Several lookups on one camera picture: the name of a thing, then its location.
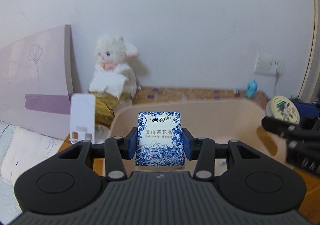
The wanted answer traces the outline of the round tin cartoon lid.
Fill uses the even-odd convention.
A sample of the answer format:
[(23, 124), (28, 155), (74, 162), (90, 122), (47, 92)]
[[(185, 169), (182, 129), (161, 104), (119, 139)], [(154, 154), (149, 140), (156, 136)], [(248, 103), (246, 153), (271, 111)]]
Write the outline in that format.
[(295, 104), (284, 96), (274, 96), (265, 109), (268, 117), (276, 118), (284, 122), (298, 125), (300, 123), (300, 115)]

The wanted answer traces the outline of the blue white porcelain tissue pack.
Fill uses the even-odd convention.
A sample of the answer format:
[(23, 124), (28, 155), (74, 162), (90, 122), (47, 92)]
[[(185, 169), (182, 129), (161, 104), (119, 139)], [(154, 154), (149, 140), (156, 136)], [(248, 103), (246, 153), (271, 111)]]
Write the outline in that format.
[(182, 169), (185, 156), (178, 112), (139, 112), (135, 166)]

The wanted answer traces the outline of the beige plastic storage basket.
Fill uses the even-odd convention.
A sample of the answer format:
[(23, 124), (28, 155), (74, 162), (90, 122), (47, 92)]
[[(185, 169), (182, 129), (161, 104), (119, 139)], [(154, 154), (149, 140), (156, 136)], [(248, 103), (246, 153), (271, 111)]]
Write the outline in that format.
[(254, 101), (246, 99), (189, 100), (136, 104), (121, 109), (115, 116), (110, 137), (125, 137), (137, 126), (138, 113), (148, 111), (179, 112), (182, 126), (194, 137), (206, 137), (226, 144), (237, 139), (284, 164), (286, 142), (264, 131), (261, 120), (265, 111)]

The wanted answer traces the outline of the golden yellow bag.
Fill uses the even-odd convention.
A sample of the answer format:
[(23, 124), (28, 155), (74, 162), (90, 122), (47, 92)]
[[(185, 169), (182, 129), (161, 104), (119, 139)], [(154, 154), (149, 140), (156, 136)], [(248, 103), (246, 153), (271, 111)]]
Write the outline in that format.
[(115, 116), (116, 108), (122, 103), (131, 101), (131, 95), (123, 93), (120, 98), (105, 92), (89, 92), (95, 96), (95, 124), (110, 127)]

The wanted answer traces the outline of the small blue toy figure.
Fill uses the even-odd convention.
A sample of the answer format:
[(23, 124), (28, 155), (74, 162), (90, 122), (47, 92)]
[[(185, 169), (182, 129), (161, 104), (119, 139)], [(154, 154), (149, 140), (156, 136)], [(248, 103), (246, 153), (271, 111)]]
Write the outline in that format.
[(253, 98), (253, 96), (255, 95), (255, 93), (257, 91), (257, 89), (258, 89), (258, 83), (254, 79), (253, 81), (251, 81), (251, 82), (249, 82), (247, 84), (247, 87), (245, 89), (245, 96), (247, 98)]

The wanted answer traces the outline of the white phone stand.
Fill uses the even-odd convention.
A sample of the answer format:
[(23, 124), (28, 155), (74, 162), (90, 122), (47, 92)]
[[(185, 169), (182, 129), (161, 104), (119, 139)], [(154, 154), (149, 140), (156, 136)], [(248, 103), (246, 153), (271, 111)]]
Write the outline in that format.
[(82, 140), (95, 141), (95, 96), (75, 93), (71, 96), (69, 140), (75, 144)]

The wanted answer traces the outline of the tiny yellow blue toy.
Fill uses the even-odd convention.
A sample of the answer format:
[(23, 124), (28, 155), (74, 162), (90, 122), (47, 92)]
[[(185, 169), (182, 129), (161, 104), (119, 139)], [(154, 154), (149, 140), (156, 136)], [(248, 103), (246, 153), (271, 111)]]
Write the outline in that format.
[(236, 96), (236, 97), (239, 97), (240, 95), (241, 95), (241, 90), (240, 89), (235, 89), (234, 91), (233, 91), (233, 95), (234, 96)]

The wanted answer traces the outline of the white tissue paper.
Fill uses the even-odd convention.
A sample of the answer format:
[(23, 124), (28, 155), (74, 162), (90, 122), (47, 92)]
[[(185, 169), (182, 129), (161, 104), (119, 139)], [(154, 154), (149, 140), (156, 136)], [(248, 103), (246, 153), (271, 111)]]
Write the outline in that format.
[(89, 84), (90, 92), (108, 93), (114, 97), (119, 98), (124, 89), (127, 77), (115, 72), (98, 72), (93, 76)]

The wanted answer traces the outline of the white plush lamb toy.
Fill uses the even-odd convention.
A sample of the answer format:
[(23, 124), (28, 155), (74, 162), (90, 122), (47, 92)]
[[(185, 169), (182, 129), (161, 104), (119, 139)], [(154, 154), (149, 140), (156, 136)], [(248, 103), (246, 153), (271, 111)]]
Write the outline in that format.
[(95, 72), (115, 72), (127, 77), (123, 93), (134, 98), (137, 91), (137, 81), (129, 60), (139, 57), (138, 49), (123, 37), (101, 36), (95, 49)]

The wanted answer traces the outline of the white wall switch socket panel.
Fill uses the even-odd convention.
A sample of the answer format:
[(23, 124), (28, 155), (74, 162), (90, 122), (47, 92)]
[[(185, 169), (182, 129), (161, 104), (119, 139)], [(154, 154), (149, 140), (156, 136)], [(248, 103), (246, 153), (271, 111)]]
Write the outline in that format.
[(284, 61), (275, 59), (267, 54), (258, 54), (255, 62), (254, 73), (263, 76), (280, 76), (283, 71)]

